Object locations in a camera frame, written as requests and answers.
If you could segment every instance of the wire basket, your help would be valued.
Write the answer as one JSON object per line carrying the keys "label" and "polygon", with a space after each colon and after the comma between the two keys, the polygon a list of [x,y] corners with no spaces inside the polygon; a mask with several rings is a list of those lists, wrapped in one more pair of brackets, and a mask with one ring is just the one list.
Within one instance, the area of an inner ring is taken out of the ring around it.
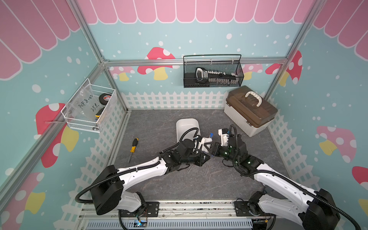
{"label": "wire basket", "polygon": [[[244,79],[240,54],[211,54],[183,56],[184,88],[240,87]],[[198,69],[207,71],[198,78]]]}
{"label": "wire basket", "polygon": [[68,126],[72,129],[76,130],[84,130],[89,132],[102,132],[103,128],[106,125],[107,119],[109,117],[109,114],[112,112],[112,108],[117,104],[117,95],[116,91],[111,88],[102,87],[98,85],[92,85],[89,79],[87,78],[85,82],[79,87],[79,89],[74,93],[74,95],[71,97],[71,99],[68,101],[69,103],[73,102],[73,100],[76,99],[78,93],[82,90],[92,90],[93,97],[95,97],[97,100],[99,100],[99,96],[103,93],[110,94],[110,100],[105,105],[104,110],[102,111],[99,118],[90,119],[86,117],[83,114],[78,114],[76,117],[71,117],[70,114],[74,113],[74,108],[69,107],[67,108],[67,104],[63,107],[61,110],[62,115],[64,116],[64,119],[66,120]]}

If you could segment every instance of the vent grille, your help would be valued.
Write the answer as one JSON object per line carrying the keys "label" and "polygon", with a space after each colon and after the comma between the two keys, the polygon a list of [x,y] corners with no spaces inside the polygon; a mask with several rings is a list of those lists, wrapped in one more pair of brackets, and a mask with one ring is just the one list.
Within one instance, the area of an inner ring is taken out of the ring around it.
{"label": "vent grille", "polygon": [[[128,229],[251,229],[251,219],[148,220],[147,227],[133,227],[134,220],[123,220]],[[90,220],[86,230],[121,230],[118,220]]]}

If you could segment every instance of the white wire basket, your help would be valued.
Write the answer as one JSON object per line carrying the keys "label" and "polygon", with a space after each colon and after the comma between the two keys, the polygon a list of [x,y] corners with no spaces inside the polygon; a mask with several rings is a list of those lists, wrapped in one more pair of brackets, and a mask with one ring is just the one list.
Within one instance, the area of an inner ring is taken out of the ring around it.
{"label": "white wire basket", "polygon": [[61,113],[66,120],[68,126],[75,130],[84,130],[89,132],[97,132],[100,133],[104,129],[107,119],[109,118],[109,114],[112,112],[112,108],[117,104],[117,96],[116,91],[111,88],[102,87],[98,85],[92,85],[89,79],[87,78],[81,87],[74,93],[71,99],[68,101],[72,103],[79,94],[79,92],[83,89],[92,90],[93,97],[99,100],[99,96],[103,93],[107,93],[111,95],[110,100],[106,104],[103,112],[101,113],[100,117],[97,120],[91,120],[90,118],[86,117],[83,114],[79,114],[76,117],[71,117],[69,114],[74,112],[73,108],[67,108],[67,104],[61,110]]}

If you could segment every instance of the black wire basket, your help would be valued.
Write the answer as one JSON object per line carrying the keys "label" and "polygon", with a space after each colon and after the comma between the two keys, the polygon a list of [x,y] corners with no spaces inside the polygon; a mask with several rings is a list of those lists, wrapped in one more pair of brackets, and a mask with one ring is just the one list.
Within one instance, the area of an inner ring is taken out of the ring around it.
{"label": "black wire basket", "polygon": [[240,54],[183,56],[184,88],[240,87],[244,75]]}

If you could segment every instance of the screwdriver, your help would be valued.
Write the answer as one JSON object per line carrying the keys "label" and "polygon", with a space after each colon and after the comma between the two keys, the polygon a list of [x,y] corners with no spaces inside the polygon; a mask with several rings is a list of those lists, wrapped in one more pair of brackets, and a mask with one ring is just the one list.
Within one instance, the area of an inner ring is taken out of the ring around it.
{"label": "screwdriver", "polygon": [[128,163],[130,162],[130,158],[132,157],[132,154],[135,152],[135,148],[138,145],[138,138],[134,138],[133,143],[132,143],[132,149],[130,150],[130,156],[128,159]]}

